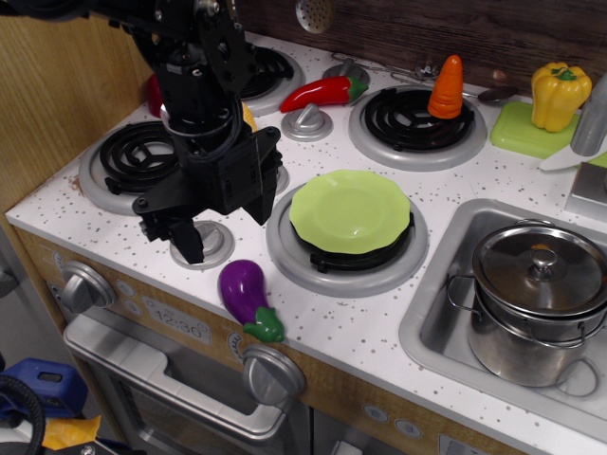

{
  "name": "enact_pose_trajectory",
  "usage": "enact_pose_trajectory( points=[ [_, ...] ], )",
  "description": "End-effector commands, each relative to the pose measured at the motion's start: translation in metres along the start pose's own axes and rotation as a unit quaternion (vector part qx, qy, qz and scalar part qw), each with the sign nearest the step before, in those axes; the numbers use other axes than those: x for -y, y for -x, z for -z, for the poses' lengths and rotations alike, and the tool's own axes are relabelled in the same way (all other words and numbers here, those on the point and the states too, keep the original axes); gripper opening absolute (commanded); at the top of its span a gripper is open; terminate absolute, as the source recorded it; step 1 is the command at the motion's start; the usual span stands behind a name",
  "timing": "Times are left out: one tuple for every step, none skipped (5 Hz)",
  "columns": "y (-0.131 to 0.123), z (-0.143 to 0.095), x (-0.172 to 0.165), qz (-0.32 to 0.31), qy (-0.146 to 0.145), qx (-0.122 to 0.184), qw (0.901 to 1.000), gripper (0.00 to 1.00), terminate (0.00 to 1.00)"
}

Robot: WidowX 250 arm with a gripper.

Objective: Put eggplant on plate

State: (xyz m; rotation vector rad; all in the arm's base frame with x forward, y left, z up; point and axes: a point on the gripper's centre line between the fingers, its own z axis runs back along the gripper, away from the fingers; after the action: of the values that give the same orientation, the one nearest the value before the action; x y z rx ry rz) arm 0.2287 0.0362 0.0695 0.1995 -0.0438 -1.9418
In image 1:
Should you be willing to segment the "red toy behind arm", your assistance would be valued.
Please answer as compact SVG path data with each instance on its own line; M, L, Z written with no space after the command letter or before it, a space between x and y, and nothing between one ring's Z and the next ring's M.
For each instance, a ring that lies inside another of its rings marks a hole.
M150 114L155 118L160 118L160 108L163 104L163 99L157 78L154 74L148 78L145 85L145 91Z

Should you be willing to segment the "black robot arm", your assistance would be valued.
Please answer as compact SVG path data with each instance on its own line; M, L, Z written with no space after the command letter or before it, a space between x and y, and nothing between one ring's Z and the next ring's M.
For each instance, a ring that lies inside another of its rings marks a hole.
M256 48L223 1L4 1L4 16L48 22L91 14L122 27L156 75L161 118L178 170L133 205L151 241L170 242L190 264L204 260L193 218L244 209L269 218L282 156L279 130L244 120L241 92L256 74Z

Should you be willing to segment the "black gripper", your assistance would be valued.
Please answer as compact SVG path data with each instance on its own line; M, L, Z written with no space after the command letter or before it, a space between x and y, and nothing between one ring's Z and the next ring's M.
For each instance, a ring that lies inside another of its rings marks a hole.
M188 264L204 262L193 218L205 210L228 215L243 209L259 225L272 213L282 154L276 127L241 135L216 155L196 153L132 205L149 240L169 240Z

